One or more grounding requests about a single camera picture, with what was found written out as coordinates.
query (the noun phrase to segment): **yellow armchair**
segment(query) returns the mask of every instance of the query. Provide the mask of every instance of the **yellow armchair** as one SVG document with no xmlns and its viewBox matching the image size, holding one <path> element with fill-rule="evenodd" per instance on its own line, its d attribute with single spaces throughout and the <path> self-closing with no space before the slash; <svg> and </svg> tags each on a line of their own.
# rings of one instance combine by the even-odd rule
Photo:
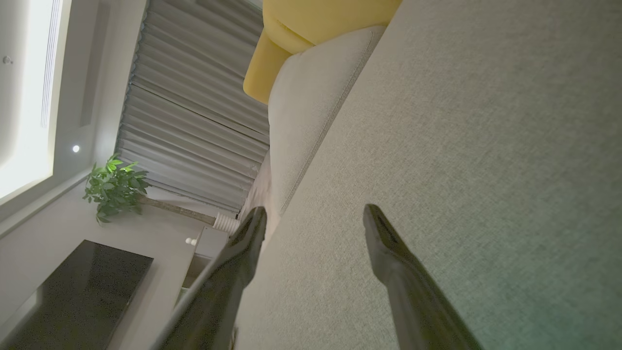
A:
<svg viewBox="0 0 622 350">
<path fill-rule="evenodd" d="M 268 103 L 289 56 L 339 35 L 389 24 L 401 0 L 264 0 L 264 30 L 244 78 L 244 91 Z"/>
</svg>

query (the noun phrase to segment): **curtain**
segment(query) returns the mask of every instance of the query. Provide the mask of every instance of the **curtain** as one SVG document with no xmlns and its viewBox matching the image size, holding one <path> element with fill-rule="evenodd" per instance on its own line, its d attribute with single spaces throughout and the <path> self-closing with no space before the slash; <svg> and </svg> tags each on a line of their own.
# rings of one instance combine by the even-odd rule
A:
<svg viewBox="0 0 622 350">
<path fill-rule="evenodd" d="M 148 180 L 237 212 L 269 147 L 267 106 L 242 84 L 262 30 L 244 0 L 147 7 L 117 149 Z"/>
</svg>

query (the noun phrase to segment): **green plant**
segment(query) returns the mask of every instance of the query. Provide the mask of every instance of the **green plant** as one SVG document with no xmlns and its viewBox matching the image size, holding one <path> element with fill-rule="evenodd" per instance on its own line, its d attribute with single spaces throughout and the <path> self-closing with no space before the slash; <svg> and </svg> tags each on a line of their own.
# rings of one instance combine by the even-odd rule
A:
<svg viewBox="0 0 622 350">
<path fill-rule="evenodd" d="M 145 188 L 150 185 L 145 181 L 147 171 L 134 171 L 132 168 L 138 163 L 119 168 L 122 161 L 116 159 L 119 154 L 113 154 L 106 165 L 93 170 L 86 180 L 85 196 L 83 199 L 97 203 L 95 219 L 110 222 L 109 217 L 120 212 L 135 212 L 141 214 L 140 200 L 147 194 Z"/>
</svg>

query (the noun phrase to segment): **white decorative object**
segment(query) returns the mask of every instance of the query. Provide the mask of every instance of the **white decorative object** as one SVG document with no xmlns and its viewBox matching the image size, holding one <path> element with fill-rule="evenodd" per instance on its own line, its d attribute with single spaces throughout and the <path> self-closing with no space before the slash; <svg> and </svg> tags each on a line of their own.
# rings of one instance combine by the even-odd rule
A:
<svg viewBox="0 0 622 350">
<path fill-rule="evenodd" d="M 235 233 L 235 231 L 239 227 L 239 220 L 236 220 L 232 217 L 228 217 L 227 215 L 223 215 L 218 213 L 216 216 L 216 221 L 214 222 L 214 228 L 216 230 L 225 231 L 229 234 Z"/>
</svg>

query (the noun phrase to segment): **black flat screen tv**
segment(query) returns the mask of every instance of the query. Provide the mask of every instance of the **black flat screen tv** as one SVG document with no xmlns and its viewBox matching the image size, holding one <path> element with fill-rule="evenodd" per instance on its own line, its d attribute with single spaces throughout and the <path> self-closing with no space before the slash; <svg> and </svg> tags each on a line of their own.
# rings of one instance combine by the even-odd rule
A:
<svg viewBox="0 0 622 350">
<path fill-rule="evenodd" d="M 0 349 L 106 349 L 152 262 L 84 240 L 0 326 Z"/>
</svg>

